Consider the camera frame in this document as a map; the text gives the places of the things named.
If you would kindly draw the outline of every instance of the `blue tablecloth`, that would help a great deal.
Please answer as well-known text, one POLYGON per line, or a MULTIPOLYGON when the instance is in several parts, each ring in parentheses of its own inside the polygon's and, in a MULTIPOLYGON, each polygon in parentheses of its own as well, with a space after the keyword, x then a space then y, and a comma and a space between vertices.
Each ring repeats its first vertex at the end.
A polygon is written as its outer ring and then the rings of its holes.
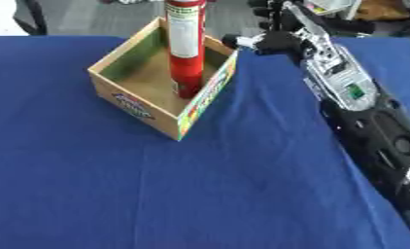
MULTIPOLYGON (((110 37, 0 38, 0 249, 410 248, 284 55, 181 143, 96 97, 110 37)), ((410 41, 342 40, 410 111, 410 41)))

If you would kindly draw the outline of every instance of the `robotic arm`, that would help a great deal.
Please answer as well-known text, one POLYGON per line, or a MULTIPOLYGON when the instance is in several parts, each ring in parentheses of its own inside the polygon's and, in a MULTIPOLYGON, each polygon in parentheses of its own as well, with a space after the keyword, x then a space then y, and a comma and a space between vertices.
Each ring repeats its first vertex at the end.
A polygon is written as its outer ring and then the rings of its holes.
POLYGON ((254 0, 268 31, 254 38, 226 35, 231 48, 290 53, 320 101, 327 124, 372 185, 410 228, 410 117, 349 53, 330 40, 325 22, 302 4, 254 0))

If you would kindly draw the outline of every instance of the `floor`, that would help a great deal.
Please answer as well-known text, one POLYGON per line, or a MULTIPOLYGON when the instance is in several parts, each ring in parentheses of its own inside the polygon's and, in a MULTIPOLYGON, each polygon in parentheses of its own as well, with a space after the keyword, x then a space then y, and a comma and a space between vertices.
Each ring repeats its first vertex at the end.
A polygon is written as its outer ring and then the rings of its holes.
MULTIPOLYGON (((163 15, 163 3, 101 4, 98 0, 39 0, 51 35, 113 35, 129 37, 163 15)), ((24 7, 17 16, 31 20, 24 7)), ((255 35, 257 19, 244 0, 218 0, 207 10, 207 33, 255 35)))

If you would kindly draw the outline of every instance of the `open cardboard box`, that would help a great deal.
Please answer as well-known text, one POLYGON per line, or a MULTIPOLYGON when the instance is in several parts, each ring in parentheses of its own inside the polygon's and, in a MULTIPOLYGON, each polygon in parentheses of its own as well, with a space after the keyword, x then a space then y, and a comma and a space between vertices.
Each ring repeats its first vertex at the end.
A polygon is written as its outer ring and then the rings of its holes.
POLYGON ((156 18, 88 69, 100 97, 181 140, 235 71, 237 52, 205 38, 203 88, 193 99, 172 90, 167 24, 156 18))

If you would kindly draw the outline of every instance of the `red fire extinguisher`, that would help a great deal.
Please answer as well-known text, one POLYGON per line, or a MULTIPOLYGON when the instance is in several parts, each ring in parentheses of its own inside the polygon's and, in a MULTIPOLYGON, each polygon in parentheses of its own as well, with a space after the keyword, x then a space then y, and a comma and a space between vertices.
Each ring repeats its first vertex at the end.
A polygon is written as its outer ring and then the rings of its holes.
POLYGON ((201 88, 206 0, 166 0, 173 90, 182 98, 201 88))

